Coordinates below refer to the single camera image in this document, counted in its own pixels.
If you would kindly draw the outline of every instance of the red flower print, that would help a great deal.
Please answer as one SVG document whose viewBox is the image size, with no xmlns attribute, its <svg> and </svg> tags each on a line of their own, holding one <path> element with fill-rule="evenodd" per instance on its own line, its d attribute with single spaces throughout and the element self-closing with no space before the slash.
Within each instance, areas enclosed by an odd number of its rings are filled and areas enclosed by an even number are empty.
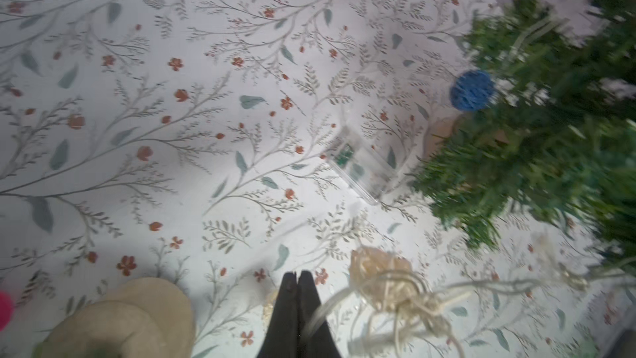
<svg viewBox="0 0 636 358">
<path fill-rule="evenodd" d="M 148 146 L 139 147 L 137 150 L 137 158 L 140 161 L 148 162 L 148 157 L 152 156 L 153 150 Z"/>
<path fill-rule="evenodd" d="M 254 278 L 256 278 L 256 281 L 258 283 L 261 283 L 263 279 L 267 278 L 267 275 L 265 274 L 265 270 L 261 268 L 260 271 L 254 271 Z"/>
<path fill-rule="evenodd" d="M 252 337 L 254 337 L 253 331 L 250 331 L 249 334 L 243 332 L 240 334 L 240 336 L 243 339 L 243 341 L 240 343 L 242 347 L 246 345 L 252 345 L 252 343 L 254 343 L 254 340 L 252 340 Z"/>
<path fill-rule="evenodd" d="M 281 100 L 281 107 L 285 108 L 285 110 L 288 110 L 293 106 L 294 105 L 291 103 L 291 98 L 285 97 L 284 99 Z"/>
<path fill-rule="evenodd" d="M 172 67 L 173 70 L 178 71 L 179 68 L 183 68 L 183 62 L 181 62 L 180 58 L 172 57 L 168 66 Z"/>
<path fill-rule="evenodd" d="M 324 285 L 327 282 L 327 278 L 329 278 L 329 274 L 327 274 L 327 270 L 324 268 L 322 268 L 322 271 L 320 272 L 314 271 L 314 274 L 316 275 L 314 279 L 316 286 L 319 284 Z"/>
<path fill-rule="evenodd" d="M 79 130 L 84 126 L 84 116 L 69 116 L 68 125 L 73 130 Z"/>
<path fill-rule="evenodd" d="M 130 276 L 131 270 L 137 268 L 135 264 L 135 256 L 123 256 L 122 262 L 117 263 L 117 269 L 120 269 L 123 273 L 123 276 Z"/>
<path fill-rule="evenodd" d="M 24 8 L 24 3 L 23 2 L 11 2 L 8 5 L 9 8 L 9 12 L 12 12 L 14 14 L 22 14 L 22 9 Z"/>
<path fill-rule="evenodd" d="M 183 239 L 179 239 L 176 236 L 172 237 L 172 242 L 170 243 L 170 247 L 173 249 L 179 249 L 179 245 L 183 243 Z"/>
<path fill-rule="evenodd" d="M 113 57 L 112 55 L 107 55 L 107 56 L 103 56 L 102 57 L 102 66 L 103 67 L 110 67 L 112 65 L 115 64 L 115 57 Z"/>
<path fill-rule="evenodd" d="M 163 227 L 163 224 L 155 221 L 150 224 L 150 231 L 159 231 L 159 228 Z"/>
<path fill-rule="evenodd" d="M 243 66 L 243 59 L 241 57 L 234 57 L 234 60 L 232 61 L 232 65 L 234 65 L 235 67 L 242 67 Z"/>
<path fill-rule="evenodd" d="M 95 261 L 97 261 L 97 253 L 88 252 L 88 254 L 86 255 L 86 260 L 88 260 L 90 263 L 95 264 Z"/>
<path fill-rule="evenodd" d="M 175 91 L 174 96 L 177 98 L 178 103 L 182 103 L 187 100 L 187 92 L 185 89 L 179 89 Z"/>
</svg>

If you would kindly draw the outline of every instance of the clear plastic box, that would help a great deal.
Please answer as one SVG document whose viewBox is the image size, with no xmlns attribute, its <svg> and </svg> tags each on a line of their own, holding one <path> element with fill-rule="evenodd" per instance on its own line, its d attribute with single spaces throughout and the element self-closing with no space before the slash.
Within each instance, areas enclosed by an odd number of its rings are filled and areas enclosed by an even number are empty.
<svg viewBox="0 0 636 358">
<path fill-rule="evenodd" d="M 329 164 L 370 205 L 380 203 L 382 194 L 398 174 L 357 133 L 346 127 L 330 150 Z"/>
</svg>

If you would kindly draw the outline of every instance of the twine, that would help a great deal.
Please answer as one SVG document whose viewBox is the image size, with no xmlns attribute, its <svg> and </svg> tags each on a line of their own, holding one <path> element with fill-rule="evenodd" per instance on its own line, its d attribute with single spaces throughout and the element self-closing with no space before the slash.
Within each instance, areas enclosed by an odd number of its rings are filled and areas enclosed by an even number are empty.
<svg viewBox="0 0 636 358">
<path fill-rule="evenodd" d="M 373 356 L 393 346 L 398 358 L 401 357 L 400 351 L 404 343 L 413 338 L 425 339 L 431 336 L 446 337 L 457 347 L 459 357 L 465 358 L 464 349 L 455 337 L 449 320 L 443 314 L 447 308 L 465 300 L 478 289 L 513 296 L 526 294 L 539 286 L 564 283 L 575 290 L 585 292 L 594 280 L 628 275 L 612 271 L 636 261 L 636 258 L 629 258 L 609 268 L 591 267 L 585 274 L 573 273 L 562 263 L 550 263 L 557 273 L 553 279 L 473 280 L 429 290 L 424 279 L 410 269 L 410 263 L 395 254 L 372 247 L 362 247 L 352 251 L 351 258 L 351 284 L 316 309 L 303 329 L 302 338 L 311 337 L 333 310 L 351 294 L 358 292 L 375 312 L 371 314 L 367 323 L 366 335 L 348 342 L 349 353 Z M 393 332 L 372 334 L 373 319 L 381 313 L 395 315 Z"/>
</svg>

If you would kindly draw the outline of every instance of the green leaf print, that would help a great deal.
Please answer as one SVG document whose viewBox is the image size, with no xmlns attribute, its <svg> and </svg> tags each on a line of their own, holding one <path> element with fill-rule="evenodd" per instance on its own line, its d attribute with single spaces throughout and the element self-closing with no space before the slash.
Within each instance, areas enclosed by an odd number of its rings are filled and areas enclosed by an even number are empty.
<svg viewBox="0 0 636 358">
<path fill-rule="evenodd" d="M 292 56 L 292 55 L 291 55 L 291 53 L 290 53 L 290 51 L 289 51 L 289 50 L 287 50 L 287 47 L 283 46 L 283 47 L 281 48 L 281 53 L 282 53 L 282 56 L 283 56 L 284 58 L 287 58 L 288 60 L 290 60 L 292 63 L 294 63 L 294 64 L 295 64 L 295 62 L 294 62 L 294 56 Z"/>
<path fill-rule="evenodd" d="M 20 62 L 22 62 L 22 65 L 25 68 L 28 68 L 32 70 L 33 72 L 35 72 L 37 75 L 40 75 L 39 64 L 37 63 L 35 57 L 33 56 L 33 54 L 31 54 L 30 51 L 25 51 L 22 54 L 20 54 Z"/>
<path fill-rule="evenodd" d="M 401 222 L 394 222 L 393 224 L 391 224 L 389 226 L 389 229 L 387 229 L 387 234 L 393 234 L 393 232 L 396 230 L 396 228 L 398 228 L 399 225 L 401 225 Z"/>
<path fill-rule="evenodd" d="M 37 14 L 35 16 L 29 17 L 26 20 L 22 21 L 18 28 L 21 29 L 21 30 L 24 29 L 24 28 L 29 28 L 31 25 L 33 25 L 36 22 L 38 22 L 40 18 L 42 18 L 41 14 Z"/>
<path fill-rule="evenodd" d="M 477 340 L 473 340 L 470 343 L 468 343 L 468 346 L 479 347 L 481 345 L 487 345 L 487 344 L 488 343 L 486 343 L 485 341 L 477 339 Z"/>
<path fill-rule="evenodd" d="M 212 195 L 213 198 L 216 198 L 218 195 L 220 195 L 223 192 L 223 189 L 225 188 L 225 184 L 227 184 L 227 182 L 228 182 L 228 179 L 223 180 L 221 185 L 217 187 L 216 191 L 214 191 L 214 194 Z"/>
<path fill-rule="evenodd" d="M 78 65 L 75 64 L 75 67 L 71 68 L 68 72 L 62 76 L 60 81 L 57 83 L 62 89 L 68 89 L 71 84 L 75 81 L 75 77 L 78 75 Z"/>
<path fill-rule="evenodd" d="M 276 271 L 277 269 L 283 267 L 285 265 L 285 261 L 290 256 L 290 248 L 285 245 L 279 245 L 279 258 L 276 260 L 276 265 L 272 271 Z"/>
<path fill-rule="evenodd" d="M 264 185 L 266 185 L 266 186 L 267 186 L 267 187 L 269 187 L 269 188 L 278 189 L 278 184 L 276 184 L 276 183 L 274 182 L 274 180 L 273 180 L 273 179 L 271 179 L 271 178 L 269 178 L 269 177 L 267 177 L 267 176 L 266 176 L 266 177 L 263 177 L 263 178 L 261 179 L 261 181 L 262 181 L 262 183 L 263 183 Z"/>
<path fill-rule="evenodd" d="M 452 310 L 450 310 L 450 312 L 457 315 L 458 317 L 468 316 L 468 310 L 466 310 L 465 307 L 455 307 Z"/>
<path fill-rule="evenodd" d="M 243 109 L 253 108 L 255 105 L 265 101 L 263 97 L 257 96 L 241 96 L 238 99 L 240 100 L 240 106 L 243 107 Z"/>
<path fill-rule="evenodd" d="M 243 159 L 243 155 L 239 151 L 236 154 L 236 163 L 238 168 L 240 169 L 240 174 L 243 175 L 247 172 L 247 164 L 245 163 L 245 159 Z"/>
<path fill-rule="evenodd" d="M 331 18 L 333 17 L 333 13 L 329 9 L 324 10 L 324 22 L 329 26 L 331 24 Z"/>
<path fill-rule="evenodd" d="M 391 37 L 391 40 L 393 40 L 393 48 L 397 49 L 399 44 L 402 43 L 402 36 L 394 33 L 393 36 Z"/>
<path fill-rule="evenodd" d="M 278 28 L 281 28 L 283 26 L 283 24 L 285 23 L 285 21 L 287 21 L 287 19 L 283 18 L 282 20 L 277 22 L 276 25 L 274 25 L 274 29 L 277 30 Z"/>
<path fill-rule="evenodd" d="M 560 308 L 557 308 L 556 313 L 558 316 L 558 328 L 559 330 L 563 330 L 565 328 L 565 312 L 563 312 Z"/>
<path fill-rule="evenodd" d="M 122 5 L 119 3 L 108 4 L 108 23 L 112 24 L 117 20 L 122 13 Z"/>
<path fill-rule="evenodd" d="M 129 135 L 131 135 L 131 133 L 135 130 L 136 128 L 132 128 L 132 129 L 128 129 L 128 130 L 123 130 L 120 131 L 119 133 L 115 134 L 115 136 L 113 136 L 113 138 L 111 139 L 111 145 L 113 146 L 118 146 L 120 145 L 123 140 L 127 139 Z"/>
<path fill-rule="evenodd" d="M 53 214 L 46 198 L 29 196 L 26 200 L 31 205 L 31 217 L 36 226 L 51 234 L 53 230 Z"/>
<path fill-rule="evenodd" d="M 417 110 L 420 111 L 422 116 L 424 116 L 426 120 L 429 120 L 429 113 L 424 109 L 424 107 L 422 107 L 418 103 L 415 103 L 415 104 L 417 105 Z"/>
<path fill-rule="evenodd" d="M 497 336 L 497 341 L 499 345 L 502 346 L 506 351 L 510 351 L 510 346 L 508 345 L 508 340 L 505 339 L 504 333 L 499 329 L 491 329 L 492 332 Z"/>
<path fill-rule="evenodd" d="M 59 170 L 69 159 L 69 141 L 63 139 L 55 148 L 53 156 L 48 162 L 48 166 L 51 170 Z"/>
<path fill-rule="evenodd" d="M 390 151 L 389 151 L 389 155 L 387 156 L 387 163 L 389 164 L 389 166 L 391 166 L 393 169 L 396 168 L 397 163 L 396 163 L 396 154 L 393 152 L 393 147 L 391 147 Z"/>
</svg>

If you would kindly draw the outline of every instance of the blue rattan ball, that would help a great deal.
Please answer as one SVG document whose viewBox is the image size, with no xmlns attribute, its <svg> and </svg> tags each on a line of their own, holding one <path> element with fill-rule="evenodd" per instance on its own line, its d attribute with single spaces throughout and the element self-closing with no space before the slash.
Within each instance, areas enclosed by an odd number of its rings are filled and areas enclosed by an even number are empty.
<svg viewBox="0 0 636 358">
<path fill-rule="evenodd" d="M 495 84 L 488 72 L 468 71 L 457 78 L 450 89 L 450 102 L 461 111 L 476 111 L 488 105 L 495 93 Z"/>
</svg>

